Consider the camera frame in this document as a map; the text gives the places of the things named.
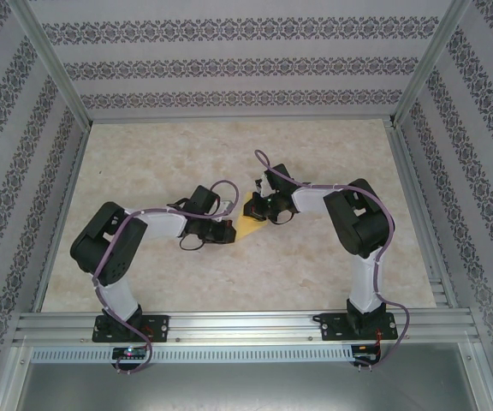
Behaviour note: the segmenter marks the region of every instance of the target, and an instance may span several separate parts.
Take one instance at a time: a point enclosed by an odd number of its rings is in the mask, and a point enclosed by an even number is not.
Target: beige floor
[[[368,180],[397,226],[384,295],[409,307],[435,306],[381,121],[187,122],[92,128],[43,311],[100,309],[89,276],[68,250],[105,201],[164,206],[221,178],[242,193],[252,191],[263,171],[256,148],[304,182]],[[230,198],[231,190],[221,195]],[[328,216],[300,214],[233,245],[198,252],[181,251],[176,239],[145,241],[128,278],[145,311],[344,308],[349,261]]]

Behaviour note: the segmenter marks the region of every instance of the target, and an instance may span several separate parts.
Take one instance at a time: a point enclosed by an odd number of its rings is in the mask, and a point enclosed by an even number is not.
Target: patterned wallpaper
[[[31,2],[95,120],[392,114],[449,0],[119,3]]]
[[[448,274],[493,370],[493,1],[473,1],[402,125]]]
[[[37,294],[81,136],[0,0],[0,371],[13,319]]]

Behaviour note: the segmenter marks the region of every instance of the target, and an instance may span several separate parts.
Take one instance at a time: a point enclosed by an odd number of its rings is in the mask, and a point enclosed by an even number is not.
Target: purple cable
[[[126,374],[133,374],[135,372],[140,372],[144,368],[147,367],[147,365],[150,363],[151,358],[153,357],[153,347],[151,346],[151,341],[150,339],[142,332],[139,330],[136,330],[132,325],[127,323],[124,319],[119,317],[113,310],[111,310],[108,306],[108,303],[102,293],[99,290],[99,287],[101,287],[100,282],[98,280],[98,277],[100,276],[100,273],[102,272],[104,266],[108,262],[108,259],[110,258],[111,252],[113,251],[114,247],[116,246],[116,242],[121,236],[123,230],[125,230],[125,227],[127,227],[127,224],[130,223],[130,221],[135,218],[136,216],[139,216],[141,214],[153,214],[153,213],[158,213],[158,212],[167,212],[168,214],[178,214],[184,217],[195,217],[195,218],[203,218],[203,219],[213,219],[213,218],[219,218],[219,217],[226,217],[231,212],[235,209],[237,206],[237,203],[239,203],[239,188],[235,185],[234,182],[230,180],[219,180],[212,184],[211,191],[213,188],[220,184],[229,184],[234,190],[235,190],[235,201],[231,203],[231,207],[224,212],[221,212],[220,214],[216,214],[214,216],[206,216],[206,215],[200,215],[200,214],[193,214],[191,212],[185,212],[185,211],[178,211],[178,210],[172,210],[172,209],[167,209],[167,208],[146,208],[145,210],[138,210],[130,213],[121,223],[119,228],[117,229],[116,233],[114,234],[113,238],[111,239],[111,242],[106,249],[106,252],[102,256],[102,259],[98,263],[98,267],[96,268],[94,274],[92,274],[92,284],[94,285],[95,293],[96,296],[98,297],[98,300],[102,303],[102,306],[104,307],[104,310],[119,324],[123,325],[125,328],[131,330],[134,334],[142,338],[146,342],[146,346],[149,350],[148,357],[146,361],[144,361],[142,364],[134,368],[133,370],[129,371],[124,371],[121,368],[119,368],[119,362],[121,361],[121,358],[117,360],[116,362],[116,369],[118,373],[126,373]]]
[[[387,207],[383,204],[383,202],[378,197],[376,197],[372,193],[369,193],[366,190],[363,190],[362,188],[357,188],[357,187],[347,186],[347,185],[341,185],[341,184],[321,185],[321,184],[305,184],[304,182],[297,182],[294,178],[290,178],[288,176],[285,176],[283,173],[280,173],[279,171],[272,169],[271,165],[270,165],[270,160],[265,155],[265,153],[262,152],[261,150],[254,150],[254,155],[256,156],[258,161],[264,165],[264,167],[267,170],[271,171],[273,174],[275,174],[277,176],[280,176],[281,178],[283,178],[284,180],[286,180],[288,182],[292,182],[293,184],[296,184],[299,187],[354,191],[354,192],[363,194],[366,197],[368,197],[369,199],[373,200],[382,209],[383,215],[385,216],[385,218],[387,218],[387,224],[389,225],[389,236],[387,237],[387,241],[385,242],[385,244],[383,244],[382,249],[379,251],[376,258],[374,259],[374,262],[376,263],[374,265],[374,278],[373,278],[374,292],[376,293],[377,298],[381,302],[384,302],[385,304],[389,304],[390,306],[393,306],[393,307],[399,307],[401,310],[403,310],[404,313],[406,314],[407,318],[406,318],[406,321],[404,324],[404,329],[402,330],[402,333],[399,335],[399,338],[397,338],[395,345],[389,350],[389,352],[387,353],[387,355],[385,357],[383,357],[374,366],[371,366],[371,369],[381,366],[399,347],[399,345],[401,344],[405,335],[407,334],[408,327],[410,325],[410,312],[408,311],[408,309],[399,302],[393,302],[393,301],[389,301],[389,300],[383,298],[382,295],[380,294],[380,290],[377,287],[377,275],[378,275],[378,270],[379,270],[379,262],[383,256],[383,253],[385,253],[385,251],[388,249],[389,245],[391,244],[391,240],[393,239],[393,234],[395,233],[395,225],[393,224],[393,218],[391,217],[391,213],[389,212]]]

